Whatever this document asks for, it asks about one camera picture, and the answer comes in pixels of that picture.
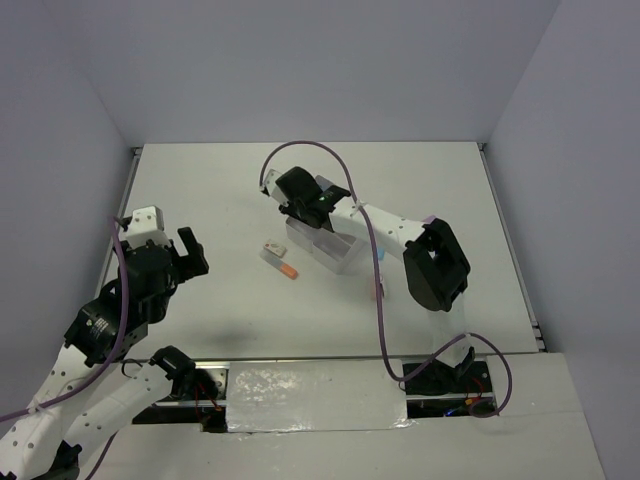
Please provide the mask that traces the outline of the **white eraser with sleeve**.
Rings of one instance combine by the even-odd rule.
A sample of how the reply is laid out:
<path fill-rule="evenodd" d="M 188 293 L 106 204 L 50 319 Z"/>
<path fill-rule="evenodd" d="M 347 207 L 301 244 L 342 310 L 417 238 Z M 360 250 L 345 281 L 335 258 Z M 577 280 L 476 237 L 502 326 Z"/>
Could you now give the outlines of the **white eraser with sleeve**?
<path fill-rule="evenodd" d="M 267 240 L 264 244 L 263 244 L 263 248 L 273 254 L 274 256 L 278 257 L 278 258 L 283 258 L 284 255 L 287 253 L 287 248 L 279 243 L 276 242 L 272 239 Z"/>

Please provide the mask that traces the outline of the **orange highlighter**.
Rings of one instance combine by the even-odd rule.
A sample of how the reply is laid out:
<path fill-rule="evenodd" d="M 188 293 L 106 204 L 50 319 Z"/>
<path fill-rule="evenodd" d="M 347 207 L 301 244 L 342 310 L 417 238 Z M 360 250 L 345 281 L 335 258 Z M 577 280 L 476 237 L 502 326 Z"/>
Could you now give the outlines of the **orange highlighter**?
<path fill-rule="evenodd" d="M 284 262 L 281 258 L 274 255 L 270 251 L 263 250 L 260 252 L 260 257 L 268 263 L 270 266 L 284 274 L 289 279 L 295 280 L 298 277 L 298 271 Z"/>

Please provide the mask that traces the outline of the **pink small stapler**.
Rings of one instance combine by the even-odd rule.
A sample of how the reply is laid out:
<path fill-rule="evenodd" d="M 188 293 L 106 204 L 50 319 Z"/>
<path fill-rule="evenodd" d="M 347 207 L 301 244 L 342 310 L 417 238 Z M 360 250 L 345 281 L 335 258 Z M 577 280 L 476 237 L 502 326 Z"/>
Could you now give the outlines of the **pink small stapler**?
<path fill-rule="evenodd" d="M 376 301 L 378 297 L 380 297 L 382 300 L 385 299 L 386 297 L 386 282 L 383 278 L 380 278 L 379 280 L 376 280 L 375 278 L 373 278 L 371 280 L 371 299 L 373 301 Z"/>

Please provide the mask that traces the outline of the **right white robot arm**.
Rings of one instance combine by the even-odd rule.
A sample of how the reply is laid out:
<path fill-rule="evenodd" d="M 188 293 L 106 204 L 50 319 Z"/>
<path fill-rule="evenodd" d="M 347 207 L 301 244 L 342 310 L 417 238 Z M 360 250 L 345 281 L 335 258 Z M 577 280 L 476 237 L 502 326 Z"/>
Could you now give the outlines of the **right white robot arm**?
<path fill-rule="evenodd" d="M 411 297 L 436 314 L 436 341 L 464 335 L 466 320 L 451 309 L 468 286 L 471 268 L 447 222 L 412 220 L 355 201 L 348 190 L 301 167 L 269 170 L 263 190 L 286 216 L 289 239 L 319 263 L 340 273 L 374 240 L 378 250 L 402 263 Z"/>

